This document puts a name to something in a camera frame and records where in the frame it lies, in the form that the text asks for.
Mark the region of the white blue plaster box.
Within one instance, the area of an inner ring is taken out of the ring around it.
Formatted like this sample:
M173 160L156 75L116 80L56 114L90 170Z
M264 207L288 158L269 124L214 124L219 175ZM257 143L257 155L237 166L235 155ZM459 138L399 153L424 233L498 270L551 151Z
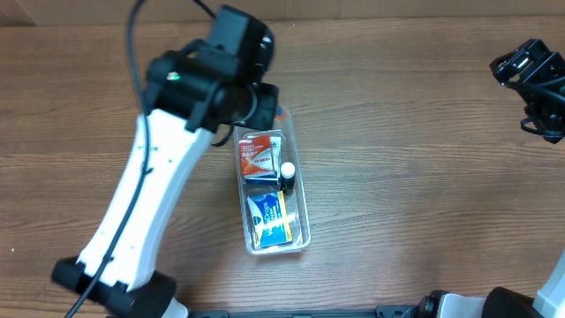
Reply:
M281 145L282 145L282 138L280 136L270 136L271 148L272 148L272 155L274 161L274 168L275 173L270 176L263 176L257 178L244 178L243 179L251 184L263 184L263 185L276 185L279 181L280 173L280 155L281 155Z

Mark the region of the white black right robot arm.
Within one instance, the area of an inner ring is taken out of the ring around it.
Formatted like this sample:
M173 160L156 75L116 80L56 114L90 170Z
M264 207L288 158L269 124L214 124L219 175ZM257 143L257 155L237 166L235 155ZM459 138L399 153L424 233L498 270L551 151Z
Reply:
M495 79L525 102L521 129L556 144L564 140L564 58L540 39L530 39L490 64ZM485 297L431 291L417 305L394 309L401 318L564 318L564 258L550 277L528 297L496 287Z

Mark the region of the dark brown bottle white cap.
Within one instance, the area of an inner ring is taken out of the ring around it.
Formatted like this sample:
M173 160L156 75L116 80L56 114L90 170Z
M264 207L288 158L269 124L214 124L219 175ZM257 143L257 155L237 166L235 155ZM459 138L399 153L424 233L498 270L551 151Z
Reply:
M296 166L292 162L285 162L281 165L281 191L285 195L290 195L295 185Z

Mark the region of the red white small box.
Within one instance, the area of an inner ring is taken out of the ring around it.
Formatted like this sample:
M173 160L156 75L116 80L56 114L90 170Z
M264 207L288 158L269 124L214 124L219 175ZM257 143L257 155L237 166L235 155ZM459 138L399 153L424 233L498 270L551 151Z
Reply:
M270 176L275 173L270 136L266 134L238 142L241 174L244 178Z

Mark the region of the orange tube white cap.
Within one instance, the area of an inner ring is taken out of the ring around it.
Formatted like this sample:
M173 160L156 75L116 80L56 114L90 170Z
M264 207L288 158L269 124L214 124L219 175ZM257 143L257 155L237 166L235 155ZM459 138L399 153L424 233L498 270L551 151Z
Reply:
M288 112L282 105L278 105L275 111L275 119L277 121L285 121L288 118Z

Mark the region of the blue yellow VapoDrops box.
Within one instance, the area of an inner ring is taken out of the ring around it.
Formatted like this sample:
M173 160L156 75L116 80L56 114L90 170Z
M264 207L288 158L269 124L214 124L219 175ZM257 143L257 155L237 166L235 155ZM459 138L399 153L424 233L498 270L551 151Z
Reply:
M292 241L290 219L282 191L246 199L253 224L253 245L266 248Z

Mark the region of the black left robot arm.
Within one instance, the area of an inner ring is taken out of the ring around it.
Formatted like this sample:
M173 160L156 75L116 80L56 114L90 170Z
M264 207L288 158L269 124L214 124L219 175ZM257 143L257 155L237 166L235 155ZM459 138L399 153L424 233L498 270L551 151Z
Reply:
M141 112L132 151L101 224L80 254L59 260L52 280L116 317L186 318L176 281L156 268L178 198L221 125L272 128L278 89L263 81L272 31L228 5L208 36L132 67Z

